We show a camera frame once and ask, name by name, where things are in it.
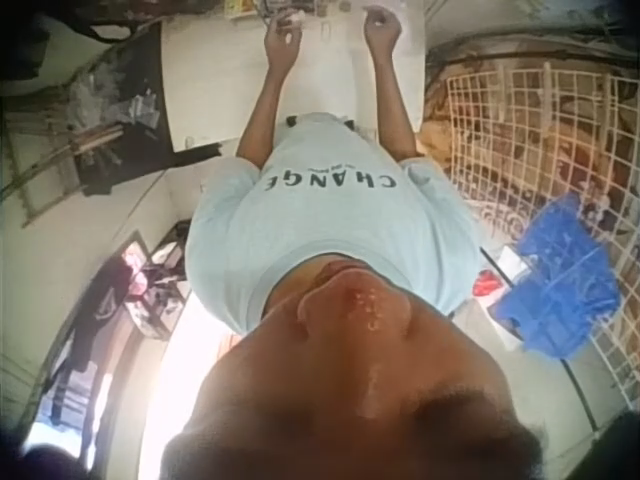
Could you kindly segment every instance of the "neck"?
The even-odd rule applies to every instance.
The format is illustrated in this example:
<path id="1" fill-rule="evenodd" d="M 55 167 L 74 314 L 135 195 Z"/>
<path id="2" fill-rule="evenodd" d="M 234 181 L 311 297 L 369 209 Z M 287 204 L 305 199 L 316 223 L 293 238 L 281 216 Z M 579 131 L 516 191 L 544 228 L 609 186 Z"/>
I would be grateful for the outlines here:
<path id="1" fill-rule="evenodd" d="M 328 263 L 336 260 L 342 260 L 344 258 L 348 257 L 333 253 L 318 255 L 317 257 L 305 260 L 289 270 L 273 290 L 271 290 L 262 312 L 262 316 L 264 317 L 273 307 L 291 295 L 308 290 L 313 280 Z"/>

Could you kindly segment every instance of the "t-shirt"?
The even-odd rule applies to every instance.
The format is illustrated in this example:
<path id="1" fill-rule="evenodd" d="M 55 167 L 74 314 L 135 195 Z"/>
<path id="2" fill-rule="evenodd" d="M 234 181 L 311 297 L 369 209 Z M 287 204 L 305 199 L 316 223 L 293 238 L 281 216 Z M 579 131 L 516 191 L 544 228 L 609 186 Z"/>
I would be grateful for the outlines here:
<path id="1" fill-rule="evenodd" d="M 447 315 L 480 269 L 477 226 L 441 168 L 395 162 L 328 114 L 298 119 L 262 171 L 213 160 L 186 249 L 196 296 L 232 330 L 260 321 L 275 285 L 300 263 L 342 254 Z"/>

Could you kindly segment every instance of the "hand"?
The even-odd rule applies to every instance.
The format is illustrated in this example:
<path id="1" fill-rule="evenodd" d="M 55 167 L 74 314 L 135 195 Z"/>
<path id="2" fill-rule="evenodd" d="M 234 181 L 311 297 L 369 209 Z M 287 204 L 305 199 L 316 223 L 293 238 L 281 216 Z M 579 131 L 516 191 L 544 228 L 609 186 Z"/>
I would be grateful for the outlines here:
<path id="1" fill-rule="evenodd" d="M 302 29 L 299 23 L 291 23 L 287 17 L 295 13 L 285 10 L 275 15 L 269 23 L 264 38 L 264 47 L 269 60 L 269 73 L 284 80 L 300 52 Z"/>
<path id="2" fill-rule="evenodd" d="M 393 49 L 402 33 L 402 25 L 391 10 L 365 7 L 364 38 L 374 62 L 391 60 Z"/>

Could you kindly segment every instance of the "bright light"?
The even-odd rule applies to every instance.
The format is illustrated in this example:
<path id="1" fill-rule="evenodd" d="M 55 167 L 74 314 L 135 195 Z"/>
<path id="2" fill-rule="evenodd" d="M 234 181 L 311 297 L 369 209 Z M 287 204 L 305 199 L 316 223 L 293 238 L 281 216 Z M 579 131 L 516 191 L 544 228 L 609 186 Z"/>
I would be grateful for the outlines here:
<path id="1" fill-rule="evenodd" d="M 160 476 L 162 453 L 186 424 L 200 384 L 216 361 L 220 341 L 230 330 L 190 295 L 160 365 L 149 402 L 138 480 Z"/>

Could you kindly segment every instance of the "wire grid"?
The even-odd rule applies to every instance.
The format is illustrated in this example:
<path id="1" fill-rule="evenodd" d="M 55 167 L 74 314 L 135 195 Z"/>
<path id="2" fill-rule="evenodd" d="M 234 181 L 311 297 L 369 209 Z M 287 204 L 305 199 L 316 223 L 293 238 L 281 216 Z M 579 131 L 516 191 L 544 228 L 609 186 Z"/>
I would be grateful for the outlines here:
<path id="1" fill-rule="evenodd" d="M 640 410 L 640 82 L 591 72 L 502 67 L 447 80 L 449 174 L 494 236 L 517 242 L 568 192 L 609 253 L 622 306 L 591 340 Z"/>

